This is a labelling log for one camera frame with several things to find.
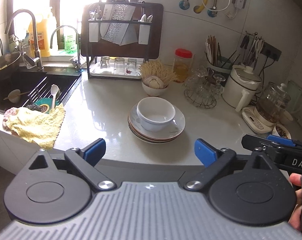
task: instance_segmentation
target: sink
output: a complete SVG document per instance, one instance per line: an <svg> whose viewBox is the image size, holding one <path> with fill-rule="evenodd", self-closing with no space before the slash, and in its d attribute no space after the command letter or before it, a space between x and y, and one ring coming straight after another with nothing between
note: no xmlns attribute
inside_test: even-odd
<svg viewBox="0 0 302 240"><path fill-rule="evenodd" d="M36 68L21 67L10 78L0 81L0 113L11 107L32 104L40 98L49 98L52 84L56 84L61 91L57 100L65 104L80 81L81 74L73 68L45 67L43 72L38 72ZM22 95L16 104L3 100L14 89L29 93Z"/></svg>

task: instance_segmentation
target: garlic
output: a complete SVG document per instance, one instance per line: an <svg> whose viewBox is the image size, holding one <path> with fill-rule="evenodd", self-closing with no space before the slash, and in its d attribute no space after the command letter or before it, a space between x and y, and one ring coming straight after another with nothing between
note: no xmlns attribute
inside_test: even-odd
<svg viewBox="0 0 302 240"><path fill-rule="evenodd" d="M164 83L157 76L148 76L143 80L144 85L154 88L154 89L163 89Z"/></svg>

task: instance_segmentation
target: red lid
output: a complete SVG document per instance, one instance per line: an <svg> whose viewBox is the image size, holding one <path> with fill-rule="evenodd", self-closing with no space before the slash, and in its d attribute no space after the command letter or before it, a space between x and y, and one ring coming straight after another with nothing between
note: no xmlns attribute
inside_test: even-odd
<svg viewBox="0 0 302 240"><path fill-rule="evenodd" d="M184 58L192 58L192 52L187 49L176 49L175 55Z"/></svg>

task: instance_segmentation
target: white rice cooker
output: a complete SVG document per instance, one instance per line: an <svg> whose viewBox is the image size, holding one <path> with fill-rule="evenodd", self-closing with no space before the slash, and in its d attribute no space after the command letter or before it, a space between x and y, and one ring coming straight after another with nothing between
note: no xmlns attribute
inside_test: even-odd
<svg viewBox="0 0 302 240"><path fill-rule="evenodd" d="M237 112L249 105L262 79L250 66L234 65L225 84L223 99Z"/></svg>

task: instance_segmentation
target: yellow cloth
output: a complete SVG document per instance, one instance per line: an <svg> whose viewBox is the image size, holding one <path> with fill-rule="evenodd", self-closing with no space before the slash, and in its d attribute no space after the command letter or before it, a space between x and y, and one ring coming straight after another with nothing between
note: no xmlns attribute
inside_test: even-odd
<svg viewBox="0 0 302 240"><path fill-rule="evenodd" d="M27 142L35 142L41 148L52 149L66 111L63 104L51 109L49 114L20 107L16 115L8 118L6 125Z"/></svg>

